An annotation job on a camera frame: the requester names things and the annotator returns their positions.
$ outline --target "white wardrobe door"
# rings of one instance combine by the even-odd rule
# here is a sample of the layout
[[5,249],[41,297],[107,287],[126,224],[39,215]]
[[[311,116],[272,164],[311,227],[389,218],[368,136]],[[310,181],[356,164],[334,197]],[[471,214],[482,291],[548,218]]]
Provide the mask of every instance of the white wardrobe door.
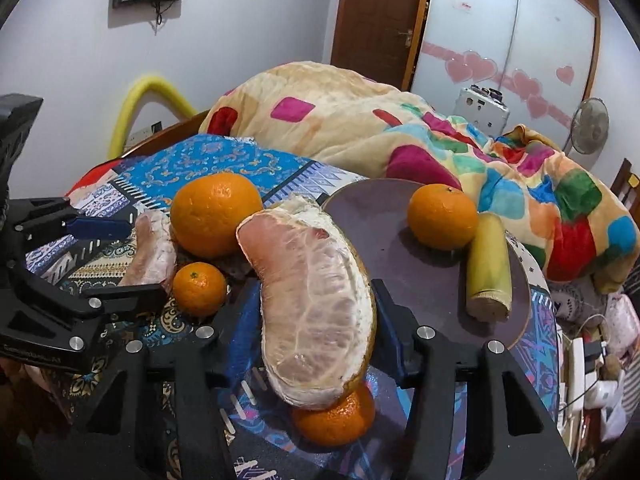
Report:
[[518,0],[431,0],[411,92],[449,115],[460,89],[497,88]]
[[500,90],[511,115],[562,147],[589,76],[594,16],[577,0],[520,0]]

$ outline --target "wooden door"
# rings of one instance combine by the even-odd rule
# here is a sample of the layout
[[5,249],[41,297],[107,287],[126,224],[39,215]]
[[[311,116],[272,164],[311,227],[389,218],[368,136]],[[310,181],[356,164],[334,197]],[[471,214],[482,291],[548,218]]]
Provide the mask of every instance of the wooden door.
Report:
[[417,11],[418,0],[340,0],[332,64],[400,88]]

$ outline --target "peeled pomelo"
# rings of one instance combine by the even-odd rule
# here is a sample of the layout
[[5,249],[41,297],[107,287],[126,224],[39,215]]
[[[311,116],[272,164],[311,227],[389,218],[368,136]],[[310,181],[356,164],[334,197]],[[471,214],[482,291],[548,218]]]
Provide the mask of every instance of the peeled pomelo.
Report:
[[262,358],[285,402],[324,410],[369,364],[376,308],[355,250],[318,205],[293,196],[245,219],[238,243],[262,282]]

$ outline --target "white wall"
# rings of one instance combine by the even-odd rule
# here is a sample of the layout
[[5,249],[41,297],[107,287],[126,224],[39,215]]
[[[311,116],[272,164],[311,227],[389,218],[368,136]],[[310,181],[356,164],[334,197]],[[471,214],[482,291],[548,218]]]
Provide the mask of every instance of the white wall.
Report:
[[609,139],[591,173],[610,186],[625,157],[640,172],[640,51],[608,0],[600,0],[600,18],[600,54],[591,95],[607,105]]
[[[0,29],[0,94],[44,104],[10,181],[14,198],[62,194],[106,160],[130,85],[159,73],[198,110],[262,70],[322,59],[329,0],[183,0],[157,33],[147,4],[21,0]],[[148,102],[133,129],[174,115]]]
[[322,62],[331,63],[331,52],[334,49],[335,25],[338,19],[338,5],[340,0],[329,0],[329,12],[326,17],[326,32],[324,34],[324,49]]

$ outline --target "door handle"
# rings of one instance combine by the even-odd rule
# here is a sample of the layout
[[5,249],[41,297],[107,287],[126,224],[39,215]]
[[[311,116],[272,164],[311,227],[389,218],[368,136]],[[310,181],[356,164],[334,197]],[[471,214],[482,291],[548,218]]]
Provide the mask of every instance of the door handle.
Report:
[[404,46],[409,48],[411,46],[411,40],[414,37],[414,30],[410,28],[406,32],[396,32],[398,36],[404,36]]

